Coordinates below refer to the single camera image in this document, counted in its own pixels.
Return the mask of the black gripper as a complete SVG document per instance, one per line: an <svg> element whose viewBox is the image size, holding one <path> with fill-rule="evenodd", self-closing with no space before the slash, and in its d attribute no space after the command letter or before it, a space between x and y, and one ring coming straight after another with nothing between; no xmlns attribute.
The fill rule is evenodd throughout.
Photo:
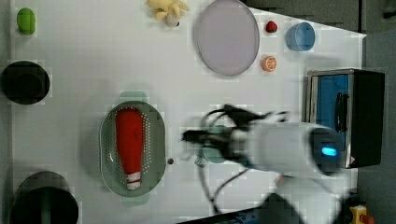
<svg viewBox="0 0 396 224"><path fill-rule="evenodd" d="M216 126L218 119L226 116L233 122L232 127ZM286 122L288 111L256 114L234 105L224 105L207 113L201 120L200 130L187 130L182 134L182 141L200 144L217 150L224 160L241 161L240 146L246 141L248 132L256 120L267 120L276 117L276 122Z"/></svg>

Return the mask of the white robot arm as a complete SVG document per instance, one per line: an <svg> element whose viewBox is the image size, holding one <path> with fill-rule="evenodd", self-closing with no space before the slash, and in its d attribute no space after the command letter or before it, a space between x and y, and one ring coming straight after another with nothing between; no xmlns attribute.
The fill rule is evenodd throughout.
<svg viewBox="0 0 396 224"><path fill-rule="evenodd" d="M334 224L341 213L343 141L334 129L309 122L290 122L281 111L257 114L234 105L214 111L232 126L202 118L201 127L181 139L213 148L246 171L280 174L276 189L255 209L257 224Z"/></svg>

